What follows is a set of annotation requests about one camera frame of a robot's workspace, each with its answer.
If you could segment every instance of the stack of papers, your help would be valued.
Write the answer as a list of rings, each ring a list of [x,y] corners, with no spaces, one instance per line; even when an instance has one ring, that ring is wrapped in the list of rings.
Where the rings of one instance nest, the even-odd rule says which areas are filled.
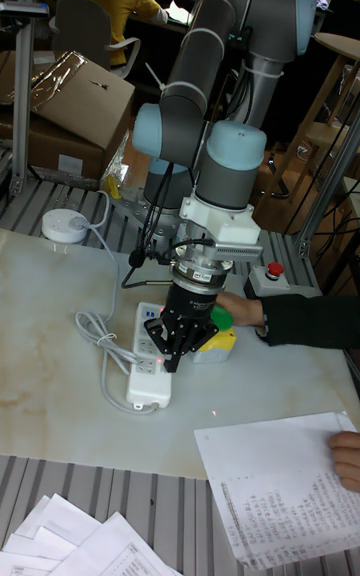
[[[101,524],[44,496],[0,552],[1,576],[174,576],[119,513]]]
[[[170,7],[167,7],[165,11],[172,20],[177,20],[179,23],[183,23],[183,25],[189,25],[192,21],[190,12],[183,7],[178,7],[174,0],[171,1]]]
[[[318,414],[195,432],[235,557],[268,569],[360,546],[360,494],[342,487],[327,441],[355,431]]]

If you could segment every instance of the robotic arm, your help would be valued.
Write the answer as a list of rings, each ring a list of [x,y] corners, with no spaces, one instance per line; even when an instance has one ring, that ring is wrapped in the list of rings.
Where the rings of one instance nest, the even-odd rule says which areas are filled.
[[[306,51],[315,7],[316,0],[201,0],[159,105],[144,105],[138,114],[135,148],[183,166],[178,174],[180,216],[187,223],[186,238],[193,241],[177,248],[161,318],[146,324],[167,356],[169,372],[176,371],[182,355],[216,333],[210,314],[232,261],[251,262],[261,254],[260,228],[248,205],[266,144],[259,127],[284,63]],[[230,34],[239,37],[244,30],[248,53],[234,91],[238,99],[227,119],[214,125],[198,155],[226,42]],[[196,186],[184,197],[184,172],[195,164]],[[151,190],[149,182],[146,188]],[[199,239],[206,244],[196,244]]]

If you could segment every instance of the marble table surface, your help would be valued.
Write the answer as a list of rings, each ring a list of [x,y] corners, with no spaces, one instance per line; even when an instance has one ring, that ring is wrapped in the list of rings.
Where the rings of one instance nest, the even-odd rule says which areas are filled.
[[[123,275],[127,256],[117,254]],[[360,428],[359,400],[341,352],[270,348],[237,328],[226,363],[183,360],[168,408],[118,412],[100,390],[101,351],[77,332],[75,312],[110,309],[114,267],[103,250],[60,246],[0,230],[0,454],[205,478],[194,429],[346,410]],[[150,262],[143,278],[168,278]],[[228,288],[239,291],[240,277]],[[119,290],[109,325],[131,347],[141,300],[167,287]],[[124,400],[126,378],[109,364],[108,386]]]

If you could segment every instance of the green object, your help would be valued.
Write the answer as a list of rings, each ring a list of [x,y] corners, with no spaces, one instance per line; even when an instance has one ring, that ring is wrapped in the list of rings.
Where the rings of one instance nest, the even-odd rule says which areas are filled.
[[[233,317],[226,309],[223,309],[223,307],[215,305],[211,312],[211,318],[221,332],[225,332],[233,326]]]

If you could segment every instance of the light blue joint cap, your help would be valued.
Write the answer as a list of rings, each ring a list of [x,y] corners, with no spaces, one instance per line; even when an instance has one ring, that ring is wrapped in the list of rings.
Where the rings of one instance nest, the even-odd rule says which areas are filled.
[[[149,172],[152,174],[165,174],[168,167],[167,160],[162,160],[161,158],[152,158],[149,165]],[[175,165],[173,167],[173,174],[179,174],[180,172],[186,172],[187,167],[183,165]]]
[[[260,129],[220,120],[207,142],[207,153],[221,167],[247,172],[261,165],[265,145],[266,135]]]
[[[297,53],[305,54],[315,18],[316,0],[295,0]]]
[[[132,135],[138,152],[159,158],[162,145],[162,124],[159,105],[145,103],[139,109]]]

